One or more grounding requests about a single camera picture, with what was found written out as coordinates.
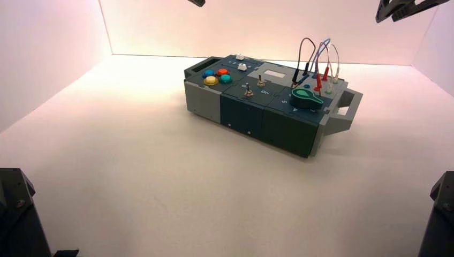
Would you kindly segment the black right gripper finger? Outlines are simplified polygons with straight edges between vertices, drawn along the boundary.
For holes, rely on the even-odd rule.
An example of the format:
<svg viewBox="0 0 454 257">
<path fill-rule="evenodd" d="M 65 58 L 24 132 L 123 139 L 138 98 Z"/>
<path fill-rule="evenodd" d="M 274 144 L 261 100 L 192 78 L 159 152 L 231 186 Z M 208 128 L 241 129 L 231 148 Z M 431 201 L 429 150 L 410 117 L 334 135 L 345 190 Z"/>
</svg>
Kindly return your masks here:
<svg viewBox="0 0 454 257">
<path fill-rule="evenodd" d="M 377 8 L 375 16 L 376 23 L 391 18 L 393 22 L 402 20 L 408 17 L 411 11 L 415 8 L 415 1 L 409 0 L 394 0 L 385 1 L 381 0 Z"/>
<path fill-rule="evenodd" d="M 416 3 L 416 1 L 394 1 L 397 4 L 397 9 L 392 11 L 391 18 L 392 21 L 396 22 L 448 1 L 449 0 L 424 0 L 419 3 Z"/>
</svg>

